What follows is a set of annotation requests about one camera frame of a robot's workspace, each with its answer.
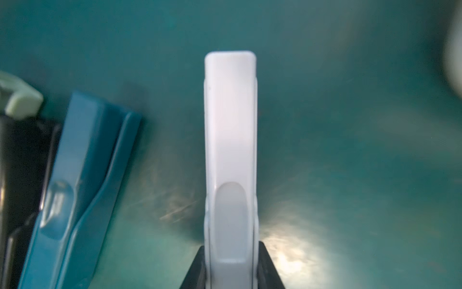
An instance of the blue plastic clip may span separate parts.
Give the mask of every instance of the blue plastic clip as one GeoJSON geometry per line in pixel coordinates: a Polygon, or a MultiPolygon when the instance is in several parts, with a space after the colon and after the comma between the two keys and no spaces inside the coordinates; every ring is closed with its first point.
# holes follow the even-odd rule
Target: blue plastic clip
{"type": "Polygon", "coordinates": [[[73,93],[19,289],[90,285],[140,121],[73,93]]]}

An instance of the black plastic part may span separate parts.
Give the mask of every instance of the black plastic part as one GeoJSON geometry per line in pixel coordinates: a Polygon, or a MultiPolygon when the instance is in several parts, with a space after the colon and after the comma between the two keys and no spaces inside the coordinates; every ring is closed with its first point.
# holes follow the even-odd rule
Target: black plastic part
{"type": "Polygon", "coordinates": [[[282,280],[263,242],[258,242],[258,289],[284,289],[282,280]]]}
{"type": "Polygon", "coordinates": [[[60,127],[0,116],[0,289],[16,289],[19,283],[60,127]]]}
{"type": "MultiPolygon", "coordinates": [[[[258,289],[285,289],[276,267],[263,242],[258,242],[258,289]]],[[[205,289],[206,270],[204,246],[197,251],[180,289],[205,289]]]]}
{"type": "Polygon", "coordinates": [[[204,289],[205,288],[205,255],[204,246],[197,251],[196,257],[191,264],[180,289],[204,289]]]}

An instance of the white plastic handle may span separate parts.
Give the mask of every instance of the white plastic handle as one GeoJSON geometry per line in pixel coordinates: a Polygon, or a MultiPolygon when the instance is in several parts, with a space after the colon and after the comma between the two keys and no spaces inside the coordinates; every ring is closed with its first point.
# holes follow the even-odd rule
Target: white plastic handle
{"type": "Polygon", "coordinates": [[[2,89],[11,92],[5,107],[7,116],[22,120],[37,115],[43,102],[43,95],[35,88],[19,77],[0,71],[0,94],[2,89]]]}
{"type": "Polygon", "coordinates": [[[257,80],[250,51],[211,52],[204,81],[207,289],[257,289],[257,80]]]}
{"type": "Polygon", "coordinates": [[[444,70],[449,84],[462,98],[462,2],[457,3],[444,48],[444,70]]]}

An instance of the plastic clothespin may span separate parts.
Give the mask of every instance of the plastic clothespin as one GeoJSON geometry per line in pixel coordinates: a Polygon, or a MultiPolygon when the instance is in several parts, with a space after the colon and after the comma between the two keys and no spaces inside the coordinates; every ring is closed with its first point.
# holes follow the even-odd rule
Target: plastic clothespin
{"type": "Polygon", "coordinates": [[[257,289],[257,79],[250,51],[205,58],[207,289],[257,289]]]}
{"type": "Polygon", "coordinates": [[[140,119],[74,92],[19,289],[90,285],[140,119]]]}

